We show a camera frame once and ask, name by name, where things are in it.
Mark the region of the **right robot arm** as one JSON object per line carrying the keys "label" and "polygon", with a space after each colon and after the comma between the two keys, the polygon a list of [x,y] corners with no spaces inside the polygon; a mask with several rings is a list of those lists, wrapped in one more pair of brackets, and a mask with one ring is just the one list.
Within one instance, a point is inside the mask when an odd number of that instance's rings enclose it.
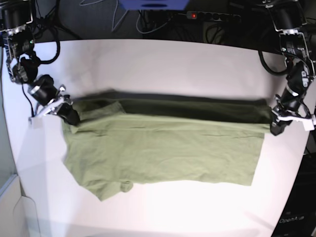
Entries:
{"label": "right robot arm", "polygon": [[[56,53],[52,59],[41,60],[34,48],[36,35],[34,29],[44,26],[56,42]],[[38,68],[55,62],[61,50],[57,32],[43,18],[36,17],[32,0],[2,0],[0,2],[0,45],[6,52],[6,66],[13,83],[27,86],[23,91],[27,99],[33,98],[36,107],[31,107],[31,117],[54,115],[69,125],[80,122],[73,102],[62,85],[56,88],[53,78],[46,74],[39,76]]]}

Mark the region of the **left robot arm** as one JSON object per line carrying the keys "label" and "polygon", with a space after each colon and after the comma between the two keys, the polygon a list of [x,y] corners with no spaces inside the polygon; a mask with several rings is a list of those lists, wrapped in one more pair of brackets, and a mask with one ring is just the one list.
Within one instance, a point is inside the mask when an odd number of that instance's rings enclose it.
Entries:
{"label": "left robot arm", "polygon": [[272,71],[264,61],[263,53],[258,53],[263,67],[270,74],[286,76],[287,80],[282,95],[275,95],[276,105],[272,108],[270,132],[278,136],[293,121],[301,122],[306,131],[312,131],[316,126],[316,116],[311,114],[304,98],[316,79],[316,62],[309,50],[308,33],[304,29],[307,21],[301,4],[297,0],[264,0],[261,5],[272,18],[286,63],[284,71]]}

